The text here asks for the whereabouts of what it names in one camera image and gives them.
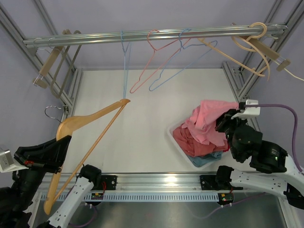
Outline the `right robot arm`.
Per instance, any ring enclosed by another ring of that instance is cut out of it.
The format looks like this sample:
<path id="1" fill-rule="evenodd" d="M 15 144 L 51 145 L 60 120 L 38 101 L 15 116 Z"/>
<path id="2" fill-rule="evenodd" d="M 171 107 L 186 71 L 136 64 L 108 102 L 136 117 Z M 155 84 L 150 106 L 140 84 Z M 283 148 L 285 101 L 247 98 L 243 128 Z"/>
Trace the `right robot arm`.
<path id="1" fill-rule="evenodd" d="M 224 133 L 233 159 L 240 163 L 250 159 L 249 166 L 259 172 L 256 175 L 219 166 L 215 176 L 219 188 L 252 188 L 285 199 L 298 209 L 304 208 L 304 175 L 286 150 L 264 141 L 263 134 L 248 126 L 243 114 L 235 109 L 216 120 L 215 130 Z"/>

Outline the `wooden hanger with shirt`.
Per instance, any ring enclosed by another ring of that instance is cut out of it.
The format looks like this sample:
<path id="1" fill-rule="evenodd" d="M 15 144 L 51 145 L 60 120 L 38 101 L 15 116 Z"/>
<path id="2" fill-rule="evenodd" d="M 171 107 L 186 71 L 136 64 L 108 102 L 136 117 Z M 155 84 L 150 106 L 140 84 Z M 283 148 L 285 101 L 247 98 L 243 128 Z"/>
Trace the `wooden hanger with shirt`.
<path id="1" fill-rule="evenodd" d="M 102 131 L 102 133 L 99 135 L 99 137 L 96 139 L 96 141 L 93 143 L 93 145 L 90 147 L 88 152 L 84 155 L 82 160 L 79 162 L 79 164 L 76 166 L 72 174 L 69 176 L 69 178 L 66 180 L 66 182 L 63 184 L 60 190 L 58 190 L 58 184 L 61 178 L 61 173 L 53 174 L 48 192 L 47 192 L 47 198 L 44 203 L 44 212 L 49 215 L 51 212 L 51 209 L 53 207 L 53 204 L 55 201 L 59 198 L 61 193 L 65 190 L 67 185 L 71 182 L 72 178 L 75 176 L 75 174 L 79 171 L 79 169 L 82 167 L 84 162 L 87 160 L 87 158 L 90 156 L 92 151 L 95 149 L 95 147 L 98 145 L 98 143 L 101 141 L 101 139 L 104 137 L 105 133 L 109 130 L 109 128 L 112 126 L 114 121 L 117 119 L 119 114 L 122 112 L 122 110 L 125 108 L 125 106 L 130 102 L 129 99 L 121 99 L 120 101 L 117 101 L 101 110 L 99 110 L 96 113 L 85 115 L 85 116 L 72 116 L 67 119 L 65 119 L 58 127 L 57 134 L 56 134 L 56 140 L 63 139 L 66 136 L 71 136 L 73 132 L 76 130 L 94 122 L 95 120 L 107 115 L 108 113 L 118 110 L 117 113 L 114 115 L 114 117 L 111 119 L 109 124 L 105 127 L 105 129 Z"/>

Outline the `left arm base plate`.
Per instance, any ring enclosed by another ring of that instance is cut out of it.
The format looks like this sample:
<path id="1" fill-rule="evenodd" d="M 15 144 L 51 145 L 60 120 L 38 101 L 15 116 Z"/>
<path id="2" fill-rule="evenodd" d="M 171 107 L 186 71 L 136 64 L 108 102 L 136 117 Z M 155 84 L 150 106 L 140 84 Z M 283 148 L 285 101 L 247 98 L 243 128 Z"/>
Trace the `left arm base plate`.
<path id="1" fill-rule="evenodd" d="M 116 190 L 117 176 L 102 174 L 93 181 L 93 184 L 92 190 Z"/>

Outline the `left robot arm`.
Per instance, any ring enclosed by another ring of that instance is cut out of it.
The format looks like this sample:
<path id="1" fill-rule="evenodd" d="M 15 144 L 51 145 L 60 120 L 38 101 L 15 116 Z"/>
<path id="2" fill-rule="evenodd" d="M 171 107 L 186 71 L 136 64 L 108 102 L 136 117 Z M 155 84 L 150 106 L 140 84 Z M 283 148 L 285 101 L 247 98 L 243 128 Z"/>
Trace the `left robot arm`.
<path id="1" fill-rule="evenodd" d="M 45 212 L 49 213 L 56 198 L 66 186 L 58 189 L 63 163 L 66 158 L 71 136 L 53 139 L 36 146 L 19 147 L 12 154 L 4 147 L 0 148 L 0 171 L 12 172 L 11 187 L 0 189 L 0 226 L 2 228 L 28 228 L 31 212 L 26 210 L 33 203 L 43 179 L 51 173 Z M 102 172 L 92 165 L 81 165 L 72 191 L 60 208 L 44 223 L 41 228 L 66 228 L 81 201 L 90 190 L 98 189 L 102 184 Z"/>

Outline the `light pink t shirt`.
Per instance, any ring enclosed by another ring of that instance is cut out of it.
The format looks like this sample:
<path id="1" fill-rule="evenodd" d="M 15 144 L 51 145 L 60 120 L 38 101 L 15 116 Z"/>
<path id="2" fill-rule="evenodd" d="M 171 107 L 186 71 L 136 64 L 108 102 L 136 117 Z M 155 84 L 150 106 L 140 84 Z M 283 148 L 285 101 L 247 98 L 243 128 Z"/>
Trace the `light pink t shirt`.
<path id="1" fill-rule="evenodd" d="M 216 120 L 230 109 L 238 109 L 237 102 L 219 100 L 202 100 L 200 105 L 193 109 L 192 115 L 181 126 L 187 128 L 195 141 L 217 147 L 224 146 L 226 138 L 224 133 L 215 130 Z"/>

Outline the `pink wire hanger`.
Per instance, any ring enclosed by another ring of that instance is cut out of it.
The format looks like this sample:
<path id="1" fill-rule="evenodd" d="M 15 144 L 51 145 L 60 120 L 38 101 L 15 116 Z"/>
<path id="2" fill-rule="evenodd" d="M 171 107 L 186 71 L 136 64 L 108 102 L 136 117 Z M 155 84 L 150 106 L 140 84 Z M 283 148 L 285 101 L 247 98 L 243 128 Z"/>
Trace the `pink wire hanger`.
<path id="1" fill-rule="evenodd" d="M 155 58 L 156 56 L 156 53 L 165 49 L 166 47 L 176 43 L 178 41 L 178 39 L 174 39 L 173 41 L 169 42 L 168 44 L 164 45 L 164 46 L 161 46 L 161 47 L 155 47 L 154 44 L 151 42 L 150 40 L 150 36 L 151 35 L 156 35 L 156 34 L 159 34 L 160 31 L 157 30 L 157 29 L 153 29 L 151 30 L 148 35 L 147 35 L 147 42 L 148 44 L 150 45 L 150 47 L 152 48 L 153 50 L 153 53 L 151 55 L 151 57 L 149 58 L 148 62 L 146 63 L 145 67 L 143 68 L 142 72 L 140 73 L 137 81 L 134 83 L 134 85 L 130 88 L 129 90 L 129 93 L 130 94 L 134 94 L 135 92 L 137 92 L 148 80 L 150 80 L 150 78 L 152 76 L 154 76 L 159 70 L 161 67 L 163 67 L 166 63 L 169 62 L 170 58 L 173 57 L 175 54 L 177 54 L 178 50 L 176 50 L 167 60 L 165 60 L 157 69 L 155 69 L 148 77 L 144 78 L 144 74 L 146 72 L 146 70 L 148 69 L 148 67 L 150 66 L 151 62 L 153 61 L 153 59 Z"/>

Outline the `salmon pink t shirt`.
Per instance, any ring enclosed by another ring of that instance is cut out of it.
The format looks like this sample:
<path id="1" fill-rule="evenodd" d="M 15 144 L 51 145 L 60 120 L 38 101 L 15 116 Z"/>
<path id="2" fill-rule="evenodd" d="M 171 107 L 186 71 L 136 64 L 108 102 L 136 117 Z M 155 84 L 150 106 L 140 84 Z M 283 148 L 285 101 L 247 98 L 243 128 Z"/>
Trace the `salmon pink t shirt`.
<path id="1" fill-rule="evenodd" d="M 183 152 L 190 157 L 202 157 L 213 152 L 226 152 L 229 150 L 227 141 L 224 141 L 223 146 L 216 146 L 211 142 L 209 144 L 201 144 L 193 138 L 188 128 L 182 128 L 181 126 L 173 130 L 172 136 Z"/>

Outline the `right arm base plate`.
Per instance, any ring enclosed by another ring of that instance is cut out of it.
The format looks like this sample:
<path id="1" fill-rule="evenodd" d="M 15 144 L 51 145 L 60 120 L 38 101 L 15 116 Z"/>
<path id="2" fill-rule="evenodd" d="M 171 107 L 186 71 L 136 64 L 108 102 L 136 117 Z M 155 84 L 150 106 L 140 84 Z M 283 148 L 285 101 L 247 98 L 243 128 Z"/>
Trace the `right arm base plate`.
<path id="1" fill-rule="evenodd" d="M 230 184 L 230 178 L 220 175 L 200 175 L 202 190 L 231 190 L 234 187 Z"/>

